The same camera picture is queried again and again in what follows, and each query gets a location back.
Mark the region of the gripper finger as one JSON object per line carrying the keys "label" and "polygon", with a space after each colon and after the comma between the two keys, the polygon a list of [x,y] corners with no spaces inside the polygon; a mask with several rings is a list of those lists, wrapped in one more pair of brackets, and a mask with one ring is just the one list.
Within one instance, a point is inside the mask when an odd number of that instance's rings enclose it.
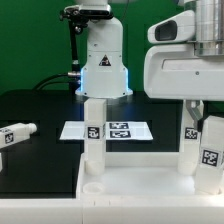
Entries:
{"label": "gripper finger", "polygon": [[193,120],[194,129],[201,131],[203,125],[203,102],[200,100],[187,100],[186,109]]}

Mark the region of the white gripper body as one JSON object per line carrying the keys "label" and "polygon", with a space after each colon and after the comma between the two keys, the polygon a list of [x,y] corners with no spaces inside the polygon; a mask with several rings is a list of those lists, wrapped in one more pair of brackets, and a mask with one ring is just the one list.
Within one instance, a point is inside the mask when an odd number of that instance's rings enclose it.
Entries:
{"label": "white gripper body", "polygon": [[196,55],[195,20],[187,10],[148,29],[153,47],[145,56],[144,91],[150,98],[224,101],[224,57]]}

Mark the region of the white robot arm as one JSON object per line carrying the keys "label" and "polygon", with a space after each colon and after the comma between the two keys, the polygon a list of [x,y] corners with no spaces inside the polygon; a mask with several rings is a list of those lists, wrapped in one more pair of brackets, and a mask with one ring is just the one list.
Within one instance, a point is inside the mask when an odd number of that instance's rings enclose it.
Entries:
{"label": "white robot arm", "polygon": [[[123,0],[75,0],[67,7],[75,30],[88,30],[87,62],[79,95],[120,98],[129,95],[122,63],[123,27],[111,3]],[[144,91],[150,98],[186,102],[193,120],[202,101],[224,101],[224,0],[177,0],[184,11],[147,31],[153,46],[144,61]]]}

